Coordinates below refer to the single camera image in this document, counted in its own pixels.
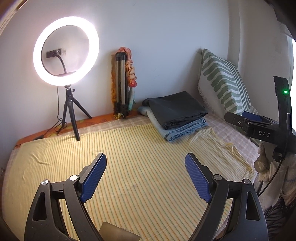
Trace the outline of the right hand white glove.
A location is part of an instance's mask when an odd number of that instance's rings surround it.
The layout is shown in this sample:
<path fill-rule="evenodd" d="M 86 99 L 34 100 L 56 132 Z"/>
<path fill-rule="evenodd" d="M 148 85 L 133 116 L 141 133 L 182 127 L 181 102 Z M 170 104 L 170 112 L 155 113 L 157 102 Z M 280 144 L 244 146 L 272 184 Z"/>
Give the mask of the right hand white glove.
<path fill-rule="evenodd" d="M 254 168 L 257 171 L 254 184 L 258 184 L 260 182 L 267 184 L 275 174 L 278 166 L 280 165 L 280 163 L 275 161 L 273 158 L 274 149 L 276 147 L 277 145 L 268 142 L 259 143 L 259 156 L 254 162 Z"/>

